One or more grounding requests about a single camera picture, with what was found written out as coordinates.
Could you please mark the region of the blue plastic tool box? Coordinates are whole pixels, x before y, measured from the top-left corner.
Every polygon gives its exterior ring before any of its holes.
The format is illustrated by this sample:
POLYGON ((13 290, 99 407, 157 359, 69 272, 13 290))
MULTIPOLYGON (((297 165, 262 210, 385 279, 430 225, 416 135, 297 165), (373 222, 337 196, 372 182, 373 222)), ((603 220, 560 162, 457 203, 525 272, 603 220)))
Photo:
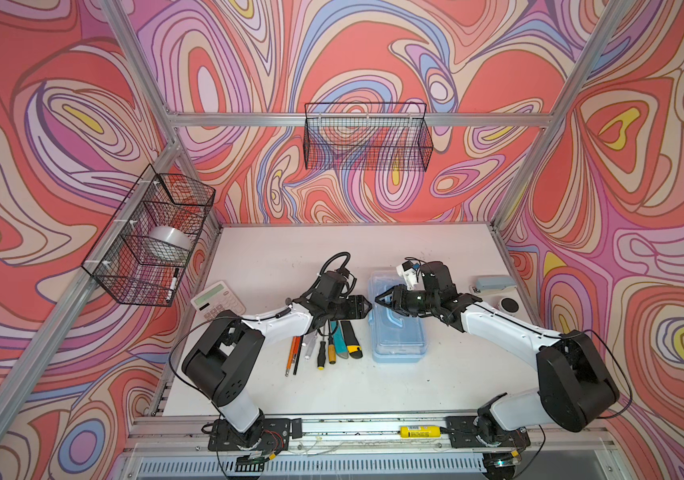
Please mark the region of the blue plastic tool box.
POLYGON ((372 357, 380 364, 417 363, 427 353, 422 321, 399 315, 375 301, 378 295, 400 283, 395 273, 385 270, 374 271, 368 283, 368 298, 373 304, 369 313, 372 357))

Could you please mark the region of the teal utility knife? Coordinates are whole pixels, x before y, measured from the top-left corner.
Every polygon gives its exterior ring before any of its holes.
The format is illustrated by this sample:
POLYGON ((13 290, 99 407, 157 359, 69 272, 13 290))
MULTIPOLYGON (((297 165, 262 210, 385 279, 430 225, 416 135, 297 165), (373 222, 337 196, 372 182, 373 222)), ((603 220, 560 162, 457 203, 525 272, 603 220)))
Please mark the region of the teal utility knife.
POLYGON ((336 357, 340 359, 348 359, 348 348, 345 342, 343 329, 339 321, 330 322, 330 333, 336 357))

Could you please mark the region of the orange handled hex key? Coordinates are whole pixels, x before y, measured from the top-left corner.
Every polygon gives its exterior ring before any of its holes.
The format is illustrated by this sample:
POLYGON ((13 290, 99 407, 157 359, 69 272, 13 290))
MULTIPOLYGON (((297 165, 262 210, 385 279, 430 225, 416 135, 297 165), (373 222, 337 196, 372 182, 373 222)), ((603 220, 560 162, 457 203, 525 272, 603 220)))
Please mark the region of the orange handled hex key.
POLYGON ((292 372, 292 369, 293 369, 293 366, 297 360, 301 345, 302 345, 302 337, 301 336, 295 336, 292 339, 291 349, 290 349, 288 360, 287 360, 287 365, 286 365, 286 370, 285 370, 285 376, 286 377, 288 377, 292 372))

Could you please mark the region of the red handled hex key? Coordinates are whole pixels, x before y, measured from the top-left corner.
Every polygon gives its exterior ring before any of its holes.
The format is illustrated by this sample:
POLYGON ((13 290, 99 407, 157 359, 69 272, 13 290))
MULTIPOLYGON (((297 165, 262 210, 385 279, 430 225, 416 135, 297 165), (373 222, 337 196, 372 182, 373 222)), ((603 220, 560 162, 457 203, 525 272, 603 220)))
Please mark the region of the red handled hex key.
POLYGON ((298 371, 299 362, 302 358, 302 350, 305 344, 305 338, 298 336, 295 338, 295 348, 292 360, 292 374, 296 375, 298 371))

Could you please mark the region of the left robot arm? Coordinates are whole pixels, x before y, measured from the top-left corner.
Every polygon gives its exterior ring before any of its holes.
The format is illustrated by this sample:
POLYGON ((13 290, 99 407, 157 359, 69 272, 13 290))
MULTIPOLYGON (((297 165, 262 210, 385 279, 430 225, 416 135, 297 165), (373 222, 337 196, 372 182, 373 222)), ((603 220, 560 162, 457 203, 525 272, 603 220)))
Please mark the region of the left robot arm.
POLYGON ((352 293, 347 269, 327 271, 284 307, 257 315, 218 314, 187 353, 181 372, 232 431, 260 433, 264 413, 246 385, 263 347, 315 332, 330 321, 364 319, 371 310, 365 296, 352 293))

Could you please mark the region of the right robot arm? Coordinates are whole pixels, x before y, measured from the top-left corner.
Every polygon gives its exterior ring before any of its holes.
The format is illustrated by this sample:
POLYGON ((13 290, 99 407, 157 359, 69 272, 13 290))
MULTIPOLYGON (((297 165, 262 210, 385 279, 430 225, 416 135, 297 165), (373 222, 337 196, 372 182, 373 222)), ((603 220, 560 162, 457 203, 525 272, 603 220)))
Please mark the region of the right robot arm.
POLYGON ((440 261, 407 259, 397 273, 401 283, 379 293, 378 305, 405 317, 433 317, 494 343, 535 371, 536 388, 499 394, 478 410, 474 430, 481 441, 491 444, 504 434, 544 424, 580 432, 619 401, 616 382, 588 334, 537 327, 476 294, 461 293, 440 261))

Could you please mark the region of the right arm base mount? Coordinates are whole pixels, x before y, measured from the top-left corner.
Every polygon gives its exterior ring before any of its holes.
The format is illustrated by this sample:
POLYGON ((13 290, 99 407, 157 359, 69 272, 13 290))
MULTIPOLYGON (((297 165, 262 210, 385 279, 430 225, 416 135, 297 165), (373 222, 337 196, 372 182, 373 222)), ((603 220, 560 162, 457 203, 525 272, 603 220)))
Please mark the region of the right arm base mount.
POLYGON ((453 448, 513 448, 525 450, 531 440, 525 428, 507 431, 491 418, 449 416, 441 432, 449 437, 453 448))

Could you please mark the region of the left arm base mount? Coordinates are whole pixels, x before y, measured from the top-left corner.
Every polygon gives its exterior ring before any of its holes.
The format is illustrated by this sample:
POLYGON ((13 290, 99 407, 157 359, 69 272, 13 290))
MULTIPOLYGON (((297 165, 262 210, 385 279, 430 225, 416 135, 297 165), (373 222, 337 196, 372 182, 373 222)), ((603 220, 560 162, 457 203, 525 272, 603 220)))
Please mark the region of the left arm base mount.
POLYGON ((208 449, 213 452, 281 453, 292 440, 304 435, 300 418, 259 417, 245 433, 238 432, 226 420, 217 419, 205 424, 201 431, 209 437, 208 449))

